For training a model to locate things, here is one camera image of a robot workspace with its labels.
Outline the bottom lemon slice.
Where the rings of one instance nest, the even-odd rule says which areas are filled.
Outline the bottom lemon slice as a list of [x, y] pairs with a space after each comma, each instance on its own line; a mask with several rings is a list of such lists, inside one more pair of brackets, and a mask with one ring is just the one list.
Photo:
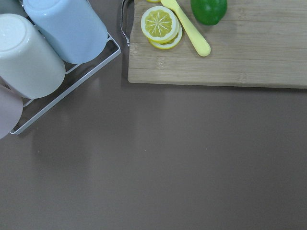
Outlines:
[[179, 25], [178, 33], [172, 40], [166, 43], [163, 43], [163, 44], [149, 40], [149, 43], [155, 48], [167, 50], [167, 49], [174, 48], [180, 42], [182, 35], [183, 35], [183, 30], [182, 30], [181, 25]]

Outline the lemon slice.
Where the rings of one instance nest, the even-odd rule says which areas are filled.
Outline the lemon slice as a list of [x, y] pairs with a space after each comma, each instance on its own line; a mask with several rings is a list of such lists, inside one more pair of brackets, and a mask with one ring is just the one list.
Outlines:
[[149, 43], [155, 48], [167, 50], [167, 49], [174, 48], [180, 42], [182, 35], [183, 35], [183, 30], [182, 30], [181, 25], [179, 25], [178, 33], [172, 40], [166, 43], [163, 43], [163, 44], [149, 40]]
[[149, 40], [163, 44], [176, 37], [179, 32], [179, 22], [170, 9], [154, 6], [142, 15], [141, 30]]

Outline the yellow plastic knife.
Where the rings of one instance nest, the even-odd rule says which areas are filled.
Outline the yellow plastic knife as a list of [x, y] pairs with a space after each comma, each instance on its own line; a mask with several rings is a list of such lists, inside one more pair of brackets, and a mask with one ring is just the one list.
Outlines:
[[206, 57], [211, 52], [211, 47], [208, 42], [202, 36], [202, 34], [197, 30], [193, 25], [187, 15], [184, 13], [180, 5], [176, 0], [161, 0], [163, 6], [171, 9], [180, 20], [184, 30], [186, 31], [187, 36], [189, 37], [192, 45], [194, 46], [196, 52], [201, 57]]

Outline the top lemon slice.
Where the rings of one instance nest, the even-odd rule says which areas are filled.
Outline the top lemon slice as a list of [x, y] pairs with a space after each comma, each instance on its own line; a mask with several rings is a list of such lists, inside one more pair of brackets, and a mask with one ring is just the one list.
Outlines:
[[142, 15], [141, 30], [149, 40], [163, 44], [176, 37], [179, 32], [179, 22], [170, 9], [154, 6]]

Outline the green lime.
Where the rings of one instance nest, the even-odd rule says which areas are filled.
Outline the green lime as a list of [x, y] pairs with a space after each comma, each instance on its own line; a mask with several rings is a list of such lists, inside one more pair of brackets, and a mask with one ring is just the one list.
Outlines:
[[216, 25], [227, 12], [227, 0], [191, 0], [192, 13], [204, 25]]

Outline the light blue cup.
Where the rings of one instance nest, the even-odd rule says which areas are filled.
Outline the light blue cup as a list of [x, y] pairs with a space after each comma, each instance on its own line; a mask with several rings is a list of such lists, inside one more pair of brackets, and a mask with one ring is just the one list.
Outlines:
[[106, 26], [86, 0], [24, 0], [23, 6], [64, 61], [82, 64], [104, 50]]

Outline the bamboo cutting board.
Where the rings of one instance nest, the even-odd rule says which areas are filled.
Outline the bamboo cutting board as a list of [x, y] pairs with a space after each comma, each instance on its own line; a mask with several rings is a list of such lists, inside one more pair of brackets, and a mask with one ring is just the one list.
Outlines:
[[129, 82], [306, 88], [306, 1], [230, 0], [225, 16], [213, 26], [195, 19], [188, 0], [179, 5], [209, 43], [210, 54], [199, 56], [186, 34], [174, 48], [154, 48], [141, 31], [141, 16], [152, 4], [136, 0]]

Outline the white cup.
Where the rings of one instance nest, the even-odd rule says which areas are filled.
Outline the white cup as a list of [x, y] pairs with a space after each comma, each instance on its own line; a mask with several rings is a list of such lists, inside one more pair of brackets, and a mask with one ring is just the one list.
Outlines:
[[26, 18], [0, 16], [0, 76], [24, 98], [53, 93], [63, 83], [65, 65], [46, 39]]

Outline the pink cup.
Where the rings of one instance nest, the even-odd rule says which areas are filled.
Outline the pink cup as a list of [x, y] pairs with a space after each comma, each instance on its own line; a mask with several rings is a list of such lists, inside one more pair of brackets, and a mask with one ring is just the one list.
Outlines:
[[0, 86], [0, 138], [5, 137], [17, 125], [23, 112], [20, 96]]

